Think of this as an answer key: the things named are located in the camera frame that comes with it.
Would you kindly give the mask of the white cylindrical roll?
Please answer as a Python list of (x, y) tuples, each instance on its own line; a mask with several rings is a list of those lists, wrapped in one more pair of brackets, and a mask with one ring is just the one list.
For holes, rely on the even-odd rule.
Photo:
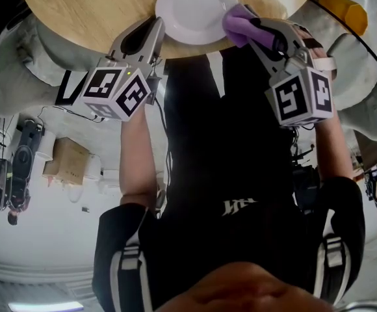
[(53, 160), (53, 148), (56, 140), (56, 134), (46, 129), (41, 138), (38, 150), (35, 153), (34, 164), (32, 169), (44, 169), (44, 165), (48, 161)]

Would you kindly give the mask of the person's right forearm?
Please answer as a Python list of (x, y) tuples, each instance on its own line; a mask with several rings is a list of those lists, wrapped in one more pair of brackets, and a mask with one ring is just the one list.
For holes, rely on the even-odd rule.
[(337, 112), (315, 125), (318, 172), (321, 181), (353, 178), (351, 155)]

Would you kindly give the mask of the white plate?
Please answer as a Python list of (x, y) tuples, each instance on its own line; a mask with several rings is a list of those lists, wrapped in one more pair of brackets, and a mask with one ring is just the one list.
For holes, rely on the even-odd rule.
[(222, 20), (238, 0), (157, 0), (155, 15), (162, 18), (173, 40), (202, 46), (223, 39)]

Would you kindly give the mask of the person's right hand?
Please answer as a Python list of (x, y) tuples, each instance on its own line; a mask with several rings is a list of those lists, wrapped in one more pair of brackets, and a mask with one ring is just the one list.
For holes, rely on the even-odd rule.
[(331, 80), (334, 80), (337, 76), (337, 64), (335, 59), (327, 55), (323, 46), (312, 37), (305, 27), (294, 25), (294, 30), (308, 48), (311, 58), (313, 59), (314, 68), (325, 73)]

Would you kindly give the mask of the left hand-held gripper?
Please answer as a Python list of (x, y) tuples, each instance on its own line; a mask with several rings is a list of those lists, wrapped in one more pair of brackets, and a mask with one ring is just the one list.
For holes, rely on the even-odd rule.
[(155, 16), (128, 27), (90, 71), (80, 100), (97, 116), (129, 121), (151, 96), (147, 79), (160, 56), (164, 36), (164, 21)]

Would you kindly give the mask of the person's left forearm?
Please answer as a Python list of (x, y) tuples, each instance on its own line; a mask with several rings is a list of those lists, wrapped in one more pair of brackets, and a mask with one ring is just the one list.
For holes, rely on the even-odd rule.
[(120, 144), (121, 205), (139, 204), (151, 211), (157, 202), (157, 179), (144, 109), (122, 123)]

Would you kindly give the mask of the brown cardboard box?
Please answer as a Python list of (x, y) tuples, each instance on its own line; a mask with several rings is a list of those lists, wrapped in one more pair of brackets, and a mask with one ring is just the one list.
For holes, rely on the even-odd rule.
[(43, 176), (71, 185), (82, 185), (88, 157), (89, 151), (70, 138), (56, 139), (53, 160), (46, 162)]

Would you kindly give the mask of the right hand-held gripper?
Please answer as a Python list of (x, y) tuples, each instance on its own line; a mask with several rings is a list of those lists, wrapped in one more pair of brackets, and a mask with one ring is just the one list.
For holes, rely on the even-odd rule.
[(265, 96), (279, 124), (304, 126), (332, 118), (333, 57), (314, 59), (289, 21), (260, 18), (259, 28), (272, 35), (271, 42), (249, 38), (248, 43), (272, 75)]

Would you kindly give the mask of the yellow plastic stool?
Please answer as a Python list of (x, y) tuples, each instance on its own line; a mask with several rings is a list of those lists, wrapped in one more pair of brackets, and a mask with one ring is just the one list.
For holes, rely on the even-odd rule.
[(318, 2), (341, 21), (349, 26), (358, 36), (363, 36), (368, 28), (366, 10), (352, 0), (318, 0)]

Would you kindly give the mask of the purple cloth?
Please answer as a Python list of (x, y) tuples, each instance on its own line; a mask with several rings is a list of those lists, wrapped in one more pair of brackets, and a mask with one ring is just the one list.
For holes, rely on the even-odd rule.
[(287, 41), (282, 32), (262, 25), (251, 6), (237, 4), (223, 17), (222, 27), (232, 43), (242, 48), (253, 40), (271, 51), (285, 51)]

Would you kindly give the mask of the grey upholstered chair black frame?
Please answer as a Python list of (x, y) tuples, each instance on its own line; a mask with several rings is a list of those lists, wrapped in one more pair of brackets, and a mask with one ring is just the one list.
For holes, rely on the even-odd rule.
[(0, 118), (54, 105), (66, 71), (88, 72), (104, 54), (77, 45), (34, 14), (0, 34)]
[(351, 34), (342, 34), (328, 54), (337, 63), (333, 100), (347, 128), (377, 141), (377, 62)]

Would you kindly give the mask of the black helmet device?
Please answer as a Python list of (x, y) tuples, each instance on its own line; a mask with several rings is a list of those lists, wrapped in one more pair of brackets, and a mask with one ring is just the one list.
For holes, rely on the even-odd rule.
[(27, 186), (42, 136), (43, 125), (26, 119), (12, 162), (12, 186), (15, 189), (24, 189)]

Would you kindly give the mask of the person's black t-shirt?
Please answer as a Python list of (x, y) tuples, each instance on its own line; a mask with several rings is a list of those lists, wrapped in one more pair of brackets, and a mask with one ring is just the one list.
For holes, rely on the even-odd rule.
[(95, 296), (105, 312), (144, 312), (141, 286), (153, 308), (234, 262), (259, 265), (278, 279), (331, 304), (358, 277), (365, 217), (358, 185), (335, 177), (317, 193), (311, 214), (290, 202), (226, 200), (161, 218), (128, 203), (99, 219)]

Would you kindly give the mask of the person's black trousers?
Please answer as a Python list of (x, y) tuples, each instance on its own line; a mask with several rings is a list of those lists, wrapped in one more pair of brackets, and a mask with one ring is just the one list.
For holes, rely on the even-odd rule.
[(293, 199), (292, 138), (265, 96), (267, 71), (250, 46), (225, 49), (220, 56), (223, 91), (205, 55), (166, 63), (168, 211), (226, 200)]

